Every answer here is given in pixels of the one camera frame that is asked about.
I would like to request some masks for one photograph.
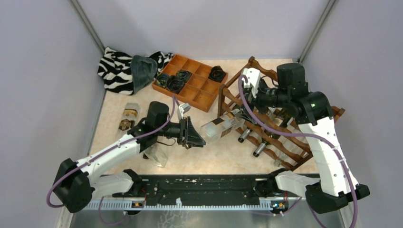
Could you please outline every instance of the wooden organizer tray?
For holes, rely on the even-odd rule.
[[[230,112],[232,109],[234,109],[235,105],[239,105],[239,106],[242,105],[242,101],[240,100],[240,95],[238,94],[238,95],[234,96],[229,91],[228,87],[230,87],[234,82],[238,83],[238,78],[241,75],[242,70],[244,68],[251,68],[251,67],[260,70],[261,73],[272,78],[274,81],[277,82],[277,73],[274,70],[266,70],[266,69],[262,68],[260,66],[259,62],[255,60],[255,57],[250,57],[248,63],[227,84],[222,84],[220,86],[217,117],[222,116],[225,112]],[[225,103],[226,97],[231,100],[228,104]],[[333,109],[334,121],[336,122],[341,117],[341,115],[344,113],[345,110],[343,108],[338,108],[335,106],[332,106],[332,109]],[[279,127],[276,124],[274,124],[273,121],[270,120],[270,118],[267,114],[260,114],[257,111],[254,111],[254,114],[263,123],[270,126],[271,128],[274,128],[274,129],[282,131],[282,132],[291,133],[291,131],[288,130],[287,128]],[[296,154],[296,153],[289,151],[287,148],[284,147],[284,144],[282,142],[267,136],[264,133],[264,129],[262,127],[255,126],[248,121],[245,121],[245,125],[248,128],[250,128],[253,132],[257,133],[262,139],[268,141],[271,145],[273,145],[274,147],[279,149],[281,152],[283,152],[286,156],[288,156],[290,158],[289,160],[292,161],[292,163],[294,163],[294,164],[291,164],[284,160],[281,161],[281,165],[289,170],[292,170],[292,171],[295,170],[296,168],[300,167],[302,164],[304,164],[305,162],[307,162],[309,159],[311,159],[313,157],[309,145],[307,143],[300,141],[299,139],[297,139],[295,137],[285,137],[285,138],[287,139],[286,142],[291,141],[297,147],[302,149],[302,153],[300,153],[300,154]],[[295,129],[299,129],[297,124],[295,123],[295,120],[293,120],[290,125],[293,126]],[[243,133],[243,130],[241,128],[236,129],[236,131],[240,134]],[[254,144],[256,147],[258,147],[261,143],[257,138],[250,136],[250,135],[247,137],[247,139],[252,144]],[[265,154],[267,154],[268,156],[270,156],[271,158],[273,158],[274,160],[278,159],[278,156],[276,155],[276,153],[274,153],[274,151],[272,151],[271,149],[269,149],[267,147],[263,150],[263,152]]]
[[[187,70],[192,73],[189,81],[185,84],[179,94],[175,94],[166,88],[162,88],[152,84],[154,90],[168,96],[173,96],[184,102],[189,103],[192,107],[208,112],[218,95],[219,87],[227,81],[228,73],[226,72],[221,83],[210,80],[209,74],[212,67],[200,63],[193,59],[186,58],[181,55],[175,55],[172,60],[164,67],[162,73],[167,75],[176,75],[179,70]]]

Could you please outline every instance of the zebra print cloth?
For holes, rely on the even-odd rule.
[[[157,73],[154,77],[160,74],[173,56],[173,53],[165,55],[160,51],[149,56],[157,62]],[[110,47],[105,48],[104,56],[99,62],[98,75],[102,77],[106,90],[124,95],[134,94],[133,76],[130,69],[131,61],[130,55]]]

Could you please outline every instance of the wooden wine rack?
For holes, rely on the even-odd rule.
[[[219,88],[219,96],[218,96],[218,113],[217,117],[220,117],[223,115],[225,112],[230,112],[232,109],[234,109],[235,105],[242,105],[242,101],[240,100],[240,95],[237,94],[234,96],[230,91],[229,87],[238,80],[239,76],[242,73],[242,70],[244,68],[255,68],[260,70],[261,73],[266,75],[267,77],[270,77],[274,81],[277,82],[277,73],[274,70],[266,70],[262,66],[260,66],[259,62],[255,60],[255,57],[250,57],[248,63],[227,83],[227,84],[222,84]],[[231,101],[227,104],[225,103],[225,98],[229,98]],[[335,106],[332,106],[333,109],[333,115],[334,115],[334,121],[336,122],[341,115],[344,113],[345,109],[343,108],[338,108]],[[274,128],[276,130],[282,131],[282,132],[287,132],[291,133],[290,130],[287,128],[279,127],[273,121],[270,120],[268,114],[260,114],[258,111],[254,111],[254,114],[266,125],[268,125],[271,128]],[[291,141],[293,144],[295,144],[297,147],[302,149],[302,153],[297,154],[292,151],[289,151],[287,148],[284,147],[284,144],[280,142],[277,139],[273,139],[269,137],[267,134],[264,133],[264,129],[253,125],[252,123],[245,121],[246,127],[250,128],[253,132],[257,133],[263,140],[266,140],[269,142],[271,145],[275,146],[277,149],[279,149],[281,152],[283,152],[286,156],[288,156],[291,161],[293,161],[293,164],[287,162],[287,161],[281,161],[281,165],[289,170],[295,170],[296,168],[300,167],[302,164],[307,162],[309,159],[313,157],[311,149],[307,143],[302,142],[301,140],[297,139],[296,137],[285,137],[288,141]],[[295,129],[299,129],[295,121],[292,121],[290,124],[293,126]],[[236,131],[240,134],[243,133],[242,128],[236,129]],[[248,136],[247,139],[254,144],[256,147],[260,145],[261,142],[253,136]],[[274,151],[272,151],[269,148],[265,148],[263,150],[265,154],[270,156],[272,159],[277,160],[278,156]]]

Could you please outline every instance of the black and white cloth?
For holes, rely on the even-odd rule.
[[[98,67],[98,75],[108,91],[133,95],[150,84],[174,54],[156,52],[149,57],[134,56],[107,47]]]

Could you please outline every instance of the floor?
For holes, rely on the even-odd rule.
[[[292,60],[258,59],[258,61],[265,69],[276,70],[278,65],[289,63]],[[200,60],[200,62],[210,66],[220,65],[224,71],[229,73],[229,80],[242,69],[248,60]],[[236,83],[230,87],[230,91],[233,94],[238,93]],[[100,151],[117,140],[117,128],[126,103],[138,103],[141,107],[139,117],[143,118],[147,114],[148,105],[151,101],[164,102],[170,107],[172,105],[170,97],[153,90],[151,85],[133,96],[107,92],[90,154]],[[191,117],[194,127],[198,130],[203,124],[217,117],[217,108],[218,98],[208,113],[192,108],[186,115]],[[164,168],[157,167],[152,160],[145,160],[143,155],[139,154],[111,168],[107,173],[113,174],[124,169],[132,169],[138,174],[253,174],[270,173],[279,168],[266,154],[255,158],[252,152],[256,147],[247,140],[244,143],[239,143],[238,137],[237,132],[231,132],[217,143],[207,145],[204,148],[186,150],[177,144],[165,147],[168,162]],[[315,161],[311,159],[295,172],[318,173],[318,170]]]

